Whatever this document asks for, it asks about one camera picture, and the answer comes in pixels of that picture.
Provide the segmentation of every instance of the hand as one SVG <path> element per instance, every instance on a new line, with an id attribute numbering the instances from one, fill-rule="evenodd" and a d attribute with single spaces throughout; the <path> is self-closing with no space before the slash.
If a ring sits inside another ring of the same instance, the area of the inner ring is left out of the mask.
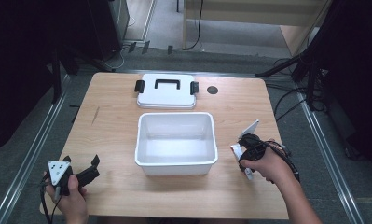
<path id="1" fill-rule="evenodd" d="M 264 156 L 258 161 L 242 160 L 241 165 L 257 170 L 267 181 L 279 184 L 284 180 L 294 178 L 293 172 L 285 161 L 280 158 L 270 147 L 265 150 Z"/>
<path id="2" fill-rule="evenodd" d="M 69 196 L 62 196 L 58 208 L 64 214 L 67 224 L 85 224 L 88 222 L 87 204 L 84 199 L 87 190 L 82 188 L 78 191 L 78 180 L 75 175 L 69 176 Z M 46 187 L 48 195 L 54 202 L 55 189 L 51 184 Z"/>

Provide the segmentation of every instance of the black cable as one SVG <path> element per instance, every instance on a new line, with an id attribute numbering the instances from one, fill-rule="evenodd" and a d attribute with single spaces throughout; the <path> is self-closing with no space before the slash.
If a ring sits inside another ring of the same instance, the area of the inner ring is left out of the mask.
<path id="1" fill-rule="evenodd" d="M 289 92 L 287 92 L 285 95 L 283 95 L 283 96 L 279 99 L 278 103 L 275 105 L 275 108 L 274 108 L 274 110 L 273 110 L 273 115 L 276 115 L 276 112 L 278 111 L 278 107 L 279 107 L 279 104 L 281 103 L 281 101 L 282 101 L 286 96 L 290 95 L 292 92 L 295 92 L 295 91 L 305 93 L 305 92 L 306 92 L 306 88 L 296 88 L 296 89 L 291 89 Z"/>
<path id="2" fill-rule="evenodd" d="M 41 204 L 43 205 L 44 215 L 46 216 L 46 220 L 48 224 L 52 224 L 51 219 L 49 218 L 49 213 L 46 205 L 46 199 L 44 198 L 44 194 L 46 193 L 46 185 L 47 183 L 43 183 L 40 189 L 40 200 Z"/>
<path id="3" fill-rule="evenodd" d="M 273 67 L 276 66 L 276 63 L 277 63 L 277 62 L 279 62 L 279 61 L 283 61 L 283 60 L 290 60 L 290 58 L 281 58 L 281 59 L 276 60 L 276 61 L 273 63 Z M 292 75 L 292 74 L 293 74 L 293 71 L 291 71 L 290 66 L 288 66 L 287 69 L 288 69 L 288 71 L 289 71 L 290 73 L 284 73 L 284 72 L 282 72 L 282 71 L 279 71 L 279 74 L 287 75 L 287 76 Z"/>
<path id="4" fill-rule="evenodd" d="M 200 1 L 200 20 L 202 19 L 202 9 L 203 9 L 203 0 Z M 195 48 L 195 46 L 197 46 L 198 42 L 200 42 L 200 20 L 198 22 L 198 39 L 192 47 L 186 48 L 185 50 L 191 50 L 191 49 Z"/>
<path id="5" fill-rule="evenodd" d="M 277 89 L 277 90 L 282 90 L 282 91 L 290 91 L 292 90 L 293 88 L 290 88 L 290 87 L 285 87 L 285 86 L 280 86 L 280 85 L 276 85 L 276 84 L 270 84 L 270 83 L 267 83 L 265 84 L 268 88 L 272 88 L 272 89 Z"/>
<path id="6" fill-rule="evenodd" d="M 296 177 L 296 179 L 300 182 L 300 180 L 299 180 L 299 172 L 298 172 L 297 168 L 294 166 L 294 164 L 290 161 L 289 155 L 284 150 L 284 148 L 282 148 L 282 146 L 279 143 L 275 142 L 275 141 L 266 141 L 265 143 L 266 143 L 266 146 L 267 147 L 269 147 L 274 152 L 276 152 L 276 154 L 279 157 L 281 157 L 282 160 L 285 161 L 285 163 L 287 163 L 287 165 L 290 167 L 290 169 L 293 172 L 293 174 Z"/>
<path id="7" fill-rule="evenodd" d="M 62 196 L 61 196 L 60 199 L 55 203 L 55 207 L 54 207 L 54 209 L 52 210 L 52 214 L 51 214 L 51 223 L 54 223 L 54 213 L 55 213 L 55 209 L 57 208 L 58 204 L 60 203 L 61 198 L 62 198 Z"/>
<path id="8" fill-rule="evenodd" d="M 300 102 L 296 103 L 293 107 L 288 109 L 284 114 L 282 114 L 280 117 L 276 118 L 276 122 L 278 122 L 280 119 L 282 119 L 284 116 L 286 116 L 288 113 L 296 109 L 297 106 L 299 106 L 302 102 L 306 101 L 306 99 L 301 100 Z"/>

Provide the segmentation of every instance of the cable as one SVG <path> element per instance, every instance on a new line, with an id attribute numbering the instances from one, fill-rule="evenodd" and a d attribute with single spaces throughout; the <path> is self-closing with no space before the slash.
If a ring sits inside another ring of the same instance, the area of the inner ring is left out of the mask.
<path id="1" fill-rule="evenodd" d="M 300 102 L 296 103 L 296 105 L 294 105 L 293 107 L 291 107 L 290 109 L 288 109 L 284 114 L 282 114 L 280 117 L 276 118 L 276 122 L 278 122 L 280 119 L 282 119 L 284 116 L 286 116 L 288 113 L 290 113 L 291 111 L 293 111 L 294 109 L 296 109 L 297 106 L 299 106 L 302 102 L 305 102 L 306 99 L 303 99 L 301 100 Z"/>
<path id="2" fill-rule="evenodd" d="M 43 206 L 44 215 L 46 216 L 47 223 L 52 224 L 52 221 L 49 218 L 49 213 L 48 213 L 48 209 L 47 209 L 47 205 L 46 205 L 46 199 L 44 198 L 44 194 L 46 193 L 46 186 L 48 185 L 46 180 L 48 178 L 49 178 L 49 172 L 46 172 L 46 174 L 43 176 L 43 178 L 41 179 L 41 182 L 40 182 L 40 187 L 41 187 L 40 188 L 40 200 L 41 200 L 41 204 Z"/>
<path id="3" fill-rule="evenodd" d="M 51 214 L 51 223 L 54 223 L 54 213 L 55 213 L 55 209 L 57 208 L 58 204 L 60 203 L 61 198 L 62 198 L 62 196 L 61 196 L 60 199 L 55 203 L 55 207 L 54 207 L 54 209 L 52 210 L 52 214 Z"/>
<path id="4" fill-rule="evenodd" d="M 196 30 L 198 30 L 198 24 L 197 24 L 197 20 L 194 20 L 194 27 Z M 196 51 L 200 51 L 200 49 L 202 48 L 203 44 L 202 42 L 200 41 L 200 47 L 198 49 L 196 49 Z"/>
<path id="5" fill-rule="evenodd" d="M 282 61 L 282 60 L 290 60 L 290 58 L 281 58 L 281 59 L 276 60 L 276 61 L 273 63 L 273 67 L 276 66 L 276 63 L 277 63 L 277 62 Z M 288 71 L 289 71 L 290 73 L 284 73 L 284 72 L 282 72 L 282 71 L 279 71 L 279 74 L 287 75 L 287 76 L 290 76 L 291 74 L 293 74 L 293 71 L 291 71 L 290 66 L 288 66 L 287 69 L 288 69 Z"/>
<path id="6" fill-rule="evenodd" d="M 116 70 L 116 69 L 122 67 L 122 66 L 124 65 L 124 63 L 125 63 L 124 56 L 122 56 L 122 50 L 119 52 L 119 56 L 120 56 L 121 59 L 122 59 L 122 63 L 121 63 L 121 65 L 116 66 L 116 67 L 113 67 L 113 66 L 111 66 L 111 65 L 109 65 L 109 64 L 107 64 L 107 63 L 105 63 L 104 61 L 102 61 L 102 63 L 103 63 L 104 65 L 106 65 L 107 67 L 111 68 L 112 70 Z"/>
<path id="7" fill-rule="evenodd" d="M 200 19 L 199 19 L 199 22 L 198 22 L 198 38 L 197 38 L 197 41 L 195 42 L 195 44 L 192 47 L 186 48 L 184 50 L 191 50 L 191 49 L 195 48 L 195 46 L 198 44 L 198 42 L 200 42 L 200 20 L 202 18 L 202 10 L 203 10 L 203 0 L 200 1 Z"/>
<path id="8" fill-rule="evenodd" d="M 267 83 L 266 86 L 267 86 L 268 88 L 277 89 L 277 90 L 282 90 L 282 91 L 290 91 L 290 90 L 293 89 L 293 88 L 290 88 L 290 87 L 280 86 L 280 85 L 271 84 L 271 83 Z"/>
<path id="9" fill-rule="evenodd" d="M 306 92 L 306 88 L 296 88 L 296 89 L 292 89 L 292 90 L 290 90 L 289 92 L 287 92 L 285 95 L 283 95 L 280 99 L 279 99 L 279 101 L 278 101 L 278 103 L 275 105 L 275 108 L 274 108 L 274 110 L 273 110 L 273 115 L 276 115 L 276 112 L 278 111 L 278 107 L 279 107 L 279 104 L 281 103 L 281 101 L 286 97 L 286 96 L 288 96 L 288 95 L 290 95 L 292 92 L 303 92 L 303 93 L 305 93 Z"/>
<path id="10" fill-rule="evenodd" d="M 293 172 L 293 175 L 296 178 L 296 180 L 298 182 L 301 182 L 301 180 L 299 179 L 299 171 L 294 166 L 294 164 L 290 161 L 289 154 L 287 154 L 286 150 L 277 142 L 266 141 L 265 143 L 266 143 L 267 147 L 270 147 L 270 149 L 272 149 L 274 152 L 276 152 L 276 154 L 280 158 L 282 158 L 282 160 L 284 160 L 285 163 L 287 163 L 287 165 L 290 167 L 291 171 Z"/>
<path id="11" fill-rule="evenodd" d="M 133 23 L 131 25 L 128 25 L 128 27 L 133 26 L 136 23 L 136 19 L 134 17 L 130 16 L 130 19 L 133 20 Z"/>

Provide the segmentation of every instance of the finger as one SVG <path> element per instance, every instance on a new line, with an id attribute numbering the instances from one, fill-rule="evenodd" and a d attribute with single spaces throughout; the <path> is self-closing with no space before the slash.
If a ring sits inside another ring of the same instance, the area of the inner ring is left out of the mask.
<path id="1" fill-rule="evenodd" d="M 78 179 L 75 175 L 69 176 L 69 181 L 67 184 L 70 194 L 78 192 Z"/>
<path id="2" fill-rule="evenodd" d="M 257 161 L 248 161 L 248 160 L 241 160 L 240 164 L 246 168 L 251 168 L 255 170 Z"/>
<path id="3" fill-rule="evenodd" d="M 87 194 L 87 189 L 86 189 L 86 188 L 81 188 L 81 190 L 80 190 L 80 194 L 81 194 L 82 196 L 86 196 L 86 194 Z"/>
<path id="4" fill-rule="evenodd" d="M 55 195 L 55 189 L 54 189 L 54 187 L 52 187 L 51 184 L 48 184 L 48 185 L 46 186 L 46 193 L 47 193 L 51 198 L 54 197 L 54 195 Z"/>

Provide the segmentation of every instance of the gray floor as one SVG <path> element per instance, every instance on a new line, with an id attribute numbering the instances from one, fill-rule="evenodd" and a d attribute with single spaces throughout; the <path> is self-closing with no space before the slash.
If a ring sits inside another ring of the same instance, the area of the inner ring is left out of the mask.
<path id="1" fill-rule="evenodd" d="M 148 14 L 146 6 L 139 8 L 144 9 L 143 14 Z M 153 16 L 146 27 L 148 32 L 145 36 L 145 41 L 150 41 L 150 48 L 166 49 L 172 45 L 175 49 L 180 49 L 183 45 L 183 1 L 180 1 L 179 12 L 176 12 L 175 0 L 156 0 L 152 10 Z M 187 20 L 186 27 L 186 46 L 191 47 L 198 38 L 198 20 Z M 279 25 L 229 21 L 202 21 L 200 41 L 192 51 L 272 58 L 290 57 Z"/>
<path id="2" fill-rule="evenodd" d="M 159 8 L 167 7 L 168 15 L 175 12 L 175 1 L 157 1 Z M 155 18 L 157 9 L 153 14 L 152 21 L 147 33 L 147 39 L 151 41 L 150 47 L 157 43 L 157 48 L 164 48 L 168 43 L 172 43 L 176 47 L 174 41 L 179 41 L 174 37 L 170 37 L 173 41 L 163 41 L 158 44 L 162 37 L 157 37 L 152 31 L 157 32 L 158 28 L 165 29 L 162 24 L 157 24 L 159 21 Z M 256 40 L 251 46 L 259 46 L 265 37 Z M 143 70 L 156 71 L 187 71 L 195 74 L 196 72 L 204 75 L 212 76 L 233 76 L 233 77 L 252 77 L 254 73 L 266 71 L 271 68 L 278 58 L 288 57 L 283 54 L 282 36 L 275 33 L 272 37 L 272 43 L 259 46 L 254 50 L 248 48 L 230 54 L 228 50 L 222 52 L 220 48 L 206 50 L 202 49 L 208 46 L 208 39 L 202 39 L 202 47 L 192 52 L 177 50 L 173 54 L 168 55 L 165 50 L 150 49 L 146 54 L 142 54 L 141 49 L 136 49 L 132 53 L 126 50 L 122 52 L 124 64 L 117 69 L 117 72 L 135 71 L 143 73 Z M 231 39 L 228 36 L 219 36 L 225 40 Z M 122 64 L 119 55 L 109 61 L 113 66 Z M 16 201 L 13 208 L 10 208 L 10 216 L 7 223 L 45 223 L 44 216 L 40 214 L 38 183 L 40 181 L 43 170 L 46 169 L 49 160 L 59 158 L 62 147 L 72 128 L 72 119 L 76 115 L 76 108 L 69 105 L 81 105 L 84 94 L 90 83 L 96 69 L 88 64 L 80 63 L 81 70 L 78 76 L 71 76 L 71 83 L 68 92 L 64 97 L 62 108 L 53 123 L 48 134 L 46 142 L 41 148 L 41 152 L 37 156 L 37 160 L 33 169 L 27 178 L 26 184 L 20 191 L 20 198 Z M 292 88 L 294 83 L 290 81 L 287 75 L 275 75 L 268 78 L 267 83 L 274 83 L 281 86 Z M 286 91 L 269 88 L 269 98 L 272 106 L 276 105 L 279 98 Z M 6 145 L 0 148 L 0 204 L 4 200 L 7 193 L 7 188 L 16 177 L 21 164 L 34 142 L 41 124 L 43 123 L 46 114 L 51 107 L 52 90 L 50 90 L 36 105 L 31 114 L 24 120 L 19 129 L 8 141 Z M 291 94 L 281 103 L 278 110 L 278 116 L 287 111 L 291 105 L 298 102 L 296 94 Z M 344 153 L 343 145 L 335 131 L 329 117 L 324 112 L 315 113 L 324 131 L 324 135 L 331 147 L 341 173 L 351 190 L 354 200 L 361 212 L 365 223 L 372 223 L 372 163 L 370 161 L 351 161 Z M 316 143 L 314 134 L 305 117 L 304 111 L 299 106 L 294 111 L 278 122 L 279 131 L 282 141 L 292 149 L 294 158 L 293 162 L 301 173 L 302 186 L 306 192 L 314 209 L 322 218 L 324 223 L 350 223 L 348 216 L 343 208 L 343 204 L 338 197 L 338 191 L 328 168 L 324 163 L 322 153 Z M 62 217 L 55 217 L 57 223 L 63 223 Z M 96 223 L 96 218 L 92 217 L 90 223 Z M 288 223 L 285 220 L 252 220 L 252 223 Z"/>
<path id="3" fill-rule="evenodd" d="M 145 40 L 147 28 L 153 14 L 155 5 L 154 0 L 129 0 L 127 1 L 128 11 L 130 13 L 130 22 L 128 23 L 125 38 L 130 41 Z"/>

